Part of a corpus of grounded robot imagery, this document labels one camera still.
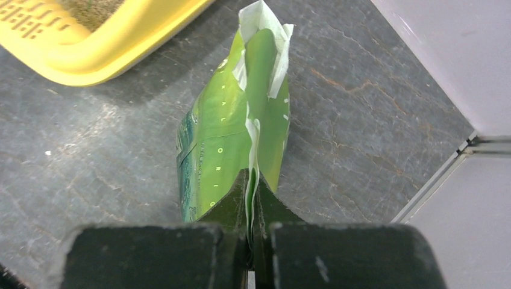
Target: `yellow plastic container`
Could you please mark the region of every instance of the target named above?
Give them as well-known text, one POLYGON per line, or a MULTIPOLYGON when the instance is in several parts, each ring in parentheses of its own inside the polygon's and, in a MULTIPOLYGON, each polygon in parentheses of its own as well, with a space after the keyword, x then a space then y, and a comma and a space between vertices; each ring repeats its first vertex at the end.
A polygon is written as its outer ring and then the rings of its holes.
POLYGON ((213 0, 126 0, 94 33, 54 0, 0 0, 0 45, 42 76, 88 86, 120 75, 213 0))

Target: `green bag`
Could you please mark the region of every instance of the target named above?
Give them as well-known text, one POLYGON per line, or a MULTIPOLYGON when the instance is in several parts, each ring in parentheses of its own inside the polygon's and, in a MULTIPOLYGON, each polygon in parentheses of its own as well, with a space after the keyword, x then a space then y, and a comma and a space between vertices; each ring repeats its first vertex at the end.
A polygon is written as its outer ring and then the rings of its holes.
POLYGON ((247 228, 253 223, 260 173, 270 189, 277 191, 289 134, 286 74, 293 25, 281 25, 263 1, 240 10, 239 20, 228 57, 178 131, 185 222, 199 219, 222 199, 242 169, 250 171, 245 190, 247 228))

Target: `white panel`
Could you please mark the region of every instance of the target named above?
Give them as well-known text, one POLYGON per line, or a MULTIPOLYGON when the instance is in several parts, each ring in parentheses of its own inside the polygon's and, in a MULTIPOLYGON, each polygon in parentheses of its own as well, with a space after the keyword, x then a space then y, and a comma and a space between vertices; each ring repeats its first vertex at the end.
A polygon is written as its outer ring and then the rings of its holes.
POLYGON ((511 158, 467 157, 407 224, 450 289, 511 288, 511 158))
POLYGON ((511 1, 372 1, 479 136, 511 135, 511 1))

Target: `yellow basket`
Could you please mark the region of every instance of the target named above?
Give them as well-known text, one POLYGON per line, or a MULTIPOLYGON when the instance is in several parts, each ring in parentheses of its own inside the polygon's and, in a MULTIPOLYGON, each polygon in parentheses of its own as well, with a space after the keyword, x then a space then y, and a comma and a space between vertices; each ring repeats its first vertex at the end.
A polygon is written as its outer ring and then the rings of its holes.
POLYGON ((94 33, 54 0, 0 0, 0 45, 64 85, 106 81, 136 64, 213 0, 125 0, 94 33))

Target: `gray floor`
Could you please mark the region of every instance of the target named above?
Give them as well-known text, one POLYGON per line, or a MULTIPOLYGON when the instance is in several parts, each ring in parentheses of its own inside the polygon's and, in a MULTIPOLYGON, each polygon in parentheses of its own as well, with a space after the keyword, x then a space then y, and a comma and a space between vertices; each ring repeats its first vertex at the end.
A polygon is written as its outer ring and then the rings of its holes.
MULTIPOLYGON (((249 3, 218 0, 96 87, 47 81, 0 49, 0 263, 37 288, 79 224, 180 221, 177 125, 249 3)), ((267 3, 297 25, 278 195, 308 221, 391 220, 471 127, 369 0, 267 3)))

